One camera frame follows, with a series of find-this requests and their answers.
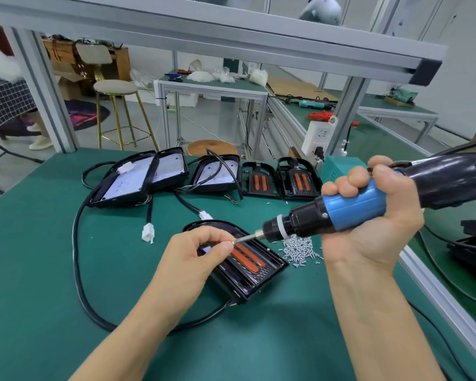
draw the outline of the rug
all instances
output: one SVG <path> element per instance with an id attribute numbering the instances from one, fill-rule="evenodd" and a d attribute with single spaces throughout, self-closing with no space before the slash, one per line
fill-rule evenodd
<path id="1" fill-rule="evenodd" d="M 65 106 L 69 112 L 70 121 L 74 131 L 90 128 L 97 124 L 97 104 L 94 102 L 83 102 L 81 100 L 65 101 Z M 106 107 L 100 107 L 101 120 L 104 121 L 110 112 Z M 22 119 L 21 117 L 8 121 L 0 127 L 0 132 L 5 136 L 37 136 L 40 132 L 30 132 L 26 127 L 33 125 L 33 121 Z"/>

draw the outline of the electric screwdriver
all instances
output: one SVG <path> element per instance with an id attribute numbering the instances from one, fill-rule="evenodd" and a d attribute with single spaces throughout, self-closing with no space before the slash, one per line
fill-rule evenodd
<path id="1" fill-rule="evenodd" d="M 398 161 L 390 167 L 414 180 L 422 208 L 437 210 L 476 200 L 476 152 Z M 353 198 L 318 197 L 292 208 L 287 216 L 280 214 L 266 221 L 261 230 L 238 238 L 235 243 L 254 238 L 275 242 L 293 234 L 305 238 L 349 230 L 385 212 L 386 193 L 377 189 L 371 178 L 368 186 Z"/>

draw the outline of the person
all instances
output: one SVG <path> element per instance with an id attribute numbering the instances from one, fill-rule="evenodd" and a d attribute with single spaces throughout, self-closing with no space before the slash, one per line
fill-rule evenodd
<path id="1" fill-rule="evenodd" d="M 444 380 L 393 278 L 400 251 L 423 225 L 423 214 L 414 181 L 387 167 L 391 163 L 384 156 L 368 162 L 387 194 L 385 215 L 322 237 L 331 295 L 358 381 Z M 353 197 L 368 181 L 367 170 L 356 167 L 324 184 L 322 193 Z M 141 380 L 159 344 L 231 253 L 233 239 L 208 226 L 174 235 L 138 303 L 70 381 Z M 197 256 L 197 247 L 207 242 L 217 244 Z"/>

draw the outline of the blue screwdriver handle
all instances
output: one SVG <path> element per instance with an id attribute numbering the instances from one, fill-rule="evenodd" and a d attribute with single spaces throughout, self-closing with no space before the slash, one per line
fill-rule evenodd
<path id="1" fill-rule="evenodd" d="M 336 231 L 353 229 L 386 212 L 386 193 L 376 187 L 373 178 L 353 198 L 323 195 L 323 202 Z"/>

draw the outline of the power strip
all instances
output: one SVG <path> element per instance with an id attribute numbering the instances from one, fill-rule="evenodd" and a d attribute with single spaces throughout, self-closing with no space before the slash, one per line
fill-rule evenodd
<path id="1" fill-rule="evenodd" d="M 335 126 L 335 123 L 332 124 L 323 121 L 310 122 L 303 146 L 301 147 L 301 151 L 307 156 L 308 160 L 317 159 L 314 154 L 317 147 L 323 147 L 324 154 L 326 155 L 326 150 L 330 144 L 331 137 L 335 132 Z"/>

